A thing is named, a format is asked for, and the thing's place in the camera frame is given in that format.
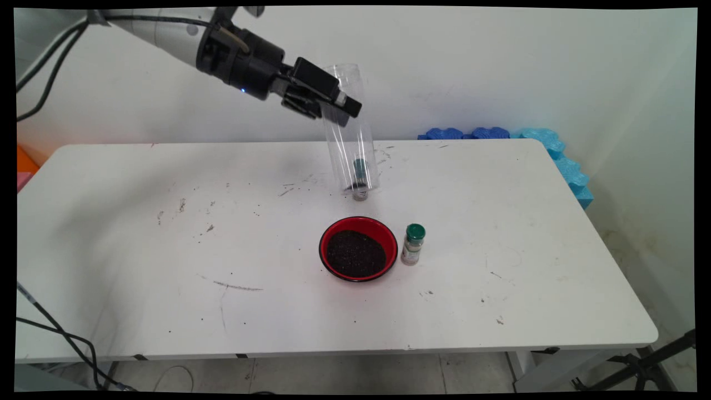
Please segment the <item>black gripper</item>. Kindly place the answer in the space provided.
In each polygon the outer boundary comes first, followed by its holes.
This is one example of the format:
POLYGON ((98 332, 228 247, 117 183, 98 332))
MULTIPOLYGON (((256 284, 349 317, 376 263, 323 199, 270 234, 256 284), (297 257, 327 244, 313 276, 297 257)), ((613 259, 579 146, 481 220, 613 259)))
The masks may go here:
POLYGON ((334 112, 333 119, 359 117, 362 104, 341 89, 335 76, 302 57, 291 70, 284 56, 274 43, 221 21, 203 33, 196 68, 260 101, 277 94, 283 107, 309 119, 321 119, 323 107, 334 112), (288 89, 292 85, 299 89, 288 89))

